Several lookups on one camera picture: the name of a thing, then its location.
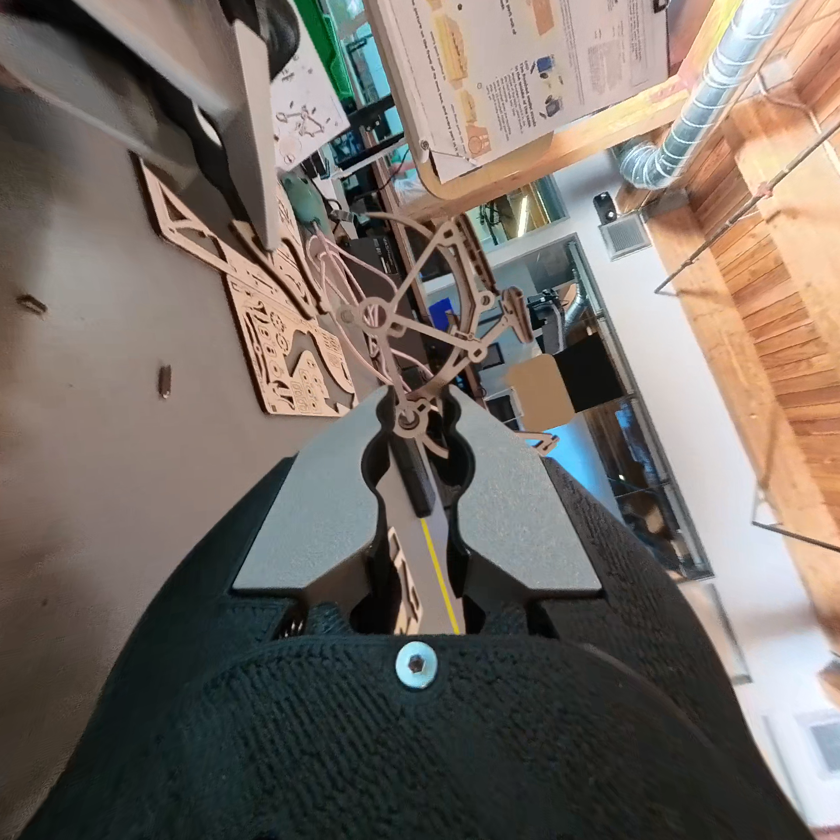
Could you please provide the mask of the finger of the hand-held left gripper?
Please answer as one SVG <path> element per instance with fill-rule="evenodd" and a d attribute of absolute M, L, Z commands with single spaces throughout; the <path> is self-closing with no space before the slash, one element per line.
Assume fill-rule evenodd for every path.
<path fill-rule="evenodd" d="M 164 81 L 214 117 L 232 111 L 232 30 L 219 2 L 2 2 L 2 50 L 13 38 L 30 53 Z"/>
<path fill-rule="evenodd" d="M 200 172 L 264 250 L 280 244 L 270 85 L 284 68 L 282 23 L 188 23 L 158 69 L 157 99 Z"/>

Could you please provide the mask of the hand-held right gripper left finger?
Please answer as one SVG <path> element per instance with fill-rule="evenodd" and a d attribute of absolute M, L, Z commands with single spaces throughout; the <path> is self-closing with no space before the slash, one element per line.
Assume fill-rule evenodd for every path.
<path fill-rule="evenodd" d="M 236 592 L 362 601 L 385 559 L 393 389 L 376 389 L 303 447 L 234 579 Z"/>

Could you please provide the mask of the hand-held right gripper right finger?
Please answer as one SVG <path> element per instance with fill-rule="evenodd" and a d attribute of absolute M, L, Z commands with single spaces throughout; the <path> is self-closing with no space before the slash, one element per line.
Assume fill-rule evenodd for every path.
<path fill-rule="evenodd" d="M 544 457 L 453 388 L 448 563 L 464 597 L 595 597 L 602 583 Z"/>

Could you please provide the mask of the laser-cut plywood parts sheet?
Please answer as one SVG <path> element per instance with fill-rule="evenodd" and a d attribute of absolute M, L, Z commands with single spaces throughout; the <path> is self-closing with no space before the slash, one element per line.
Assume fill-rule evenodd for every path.
<path fill-rule="evenodd" d="M 270 283 L 265 271 L 213 232 L 135 153 L 130 155 L 154 231 L 165 242 L 222 276 L 257 287 Z"/>
<path fill-rule="evenodd" d="M 298 221 L 277 188 L 280 245 L 264 251 L 253 228 L 230 227 L 245 247 L 234 274 L 223 275 L 251 381 L 274 416 L 341 417 L 358 402 L 341 341 L 321 323 L 326 296 L 307 265 Z"/>

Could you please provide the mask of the white paper instruction sheet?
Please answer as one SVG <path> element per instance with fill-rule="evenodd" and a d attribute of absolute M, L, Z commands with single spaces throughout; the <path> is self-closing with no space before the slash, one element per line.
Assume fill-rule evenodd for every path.
<path fill-rule="evenodd" d="M 349 129 L 349 119 L 303 23 L 294 56 L 270 83 L 275 167 L 298 167 Z"/>

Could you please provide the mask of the black power adapter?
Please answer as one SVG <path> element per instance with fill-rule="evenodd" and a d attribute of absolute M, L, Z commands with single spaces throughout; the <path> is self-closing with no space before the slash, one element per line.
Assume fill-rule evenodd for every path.
<path fill-rule="evenodd" d="M 436 495 L 420 448 L 412 439 L 395 433 L 391 433 L 389 445 L 415 515 L 418 518 L 427 518 L 434 510 Z"/>

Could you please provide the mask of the green storage bin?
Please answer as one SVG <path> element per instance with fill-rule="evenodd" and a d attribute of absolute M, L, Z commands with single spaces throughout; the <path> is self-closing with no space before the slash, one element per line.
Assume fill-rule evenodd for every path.
<path fill-rule="evenodd" d="M 334 22 L 320 1 L 294 2 L 311 41 L 328 73 L 332 86 L 342 102 L 354 100 L 350 76 Z"/>

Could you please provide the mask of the black flat device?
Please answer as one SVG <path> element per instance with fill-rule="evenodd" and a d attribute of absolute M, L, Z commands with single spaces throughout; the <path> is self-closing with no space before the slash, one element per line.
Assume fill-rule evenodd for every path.
<path fill-rule="evenodd" d="M 391 277 L 403 277 L 403 263 L 391 234 L 352 239 L 344 249 L 366 265 L 377 268 Z"/>

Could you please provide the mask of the wooden-framed instruction board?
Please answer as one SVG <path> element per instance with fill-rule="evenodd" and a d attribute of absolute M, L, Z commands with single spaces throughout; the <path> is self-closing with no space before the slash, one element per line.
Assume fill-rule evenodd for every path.
<path fill-rule="evenodd" d="M 672 97 L 670 5 L 364 2 L 428 197 L 463 201 L 593 114 L 639 123 Z"/>

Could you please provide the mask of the white vent grille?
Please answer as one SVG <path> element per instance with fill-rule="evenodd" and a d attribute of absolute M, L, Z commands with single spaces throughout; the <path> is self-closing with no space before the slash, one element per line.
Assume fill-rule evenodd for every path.
<path fill-rule="evenodd" d="M 652 247 L 644 217 L 640 211 L 621 215 L 598 228 L 610 261 L 616 261 Z"/>

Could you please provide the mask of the silver ventilation duct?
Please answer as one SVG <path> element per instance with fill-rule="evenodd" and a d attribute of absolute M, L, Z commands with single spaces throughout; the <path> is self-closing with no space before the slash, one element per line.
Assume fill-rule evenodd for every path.
<path fill-rule="evenodd" d="M 793 5 L 792 1 L 740 3 L 666 136 L 659 143 L 631 140 L 616 148 L 618 169 L 627 184 L 655 192 L 678 181 L 737 93 L 755 76 L 763 49 L 781 35 Z"/>

